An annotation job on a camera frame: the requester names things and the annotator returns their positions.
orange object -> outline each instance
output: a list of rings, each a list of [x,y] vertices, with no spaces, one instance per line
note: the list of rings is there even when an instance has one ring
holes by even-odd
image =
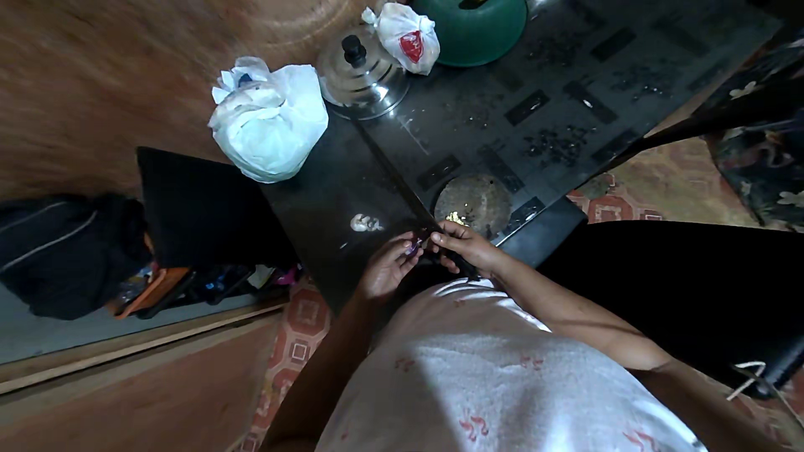
[[[129,303],[120,314],[115,314],[114,318],[126,318],[135,310],[145,309],[157,304],[165,294],[170,292],[182,280],[188,271],[190,269],[187,267],[157,270],[154,280],[148,287]]]

white shirt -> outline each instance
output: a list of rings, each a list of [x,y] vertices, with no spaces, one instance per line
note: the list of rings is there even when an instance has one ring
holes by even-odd
[[[316,447],[341,450],[706,448],[619,364],[464,278],[386,326]]]

black bag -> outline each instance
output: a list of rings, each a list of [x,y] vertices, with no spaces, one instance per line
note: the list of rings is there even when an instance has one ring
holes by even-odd
[[[38,316],[73,320],[151,260],[142,204],[57,195],[0,204],[0,281]]]

patterned rug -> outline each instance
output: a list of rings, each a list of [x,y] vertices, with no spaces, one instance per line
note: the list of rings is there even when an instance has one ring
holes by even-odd
[[[571,192],[568,198],[583,209],[590,223],[673,220],[758,227],[720,177],[706,144],[698,138],[642,152]],[[326,335],[330,321],[330,310],[321,294],[309,278],[302,278],[291,289],[260,404],[240,450],[253,452],[259,448],[279,404]],[[707,380],[724,397],[731,392]],[[784,393],[794,410],[804,415],[804,372],[794,376]],[[804,434],[778,401],[755,401],[740,395],[732,404],[771,438],[790,449],[804,451]]]

person's left hand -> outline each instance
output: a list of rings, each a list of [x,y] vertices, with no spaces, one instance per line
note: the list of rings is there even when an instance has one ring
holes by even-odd
[[[413,232],[406,232],[392,238],[374,253],[360,278],[355,296],[380,304],[386,302],[425,252],[419,248],[410,256],[405,256],[404,252],[410,247],[413,238]]]

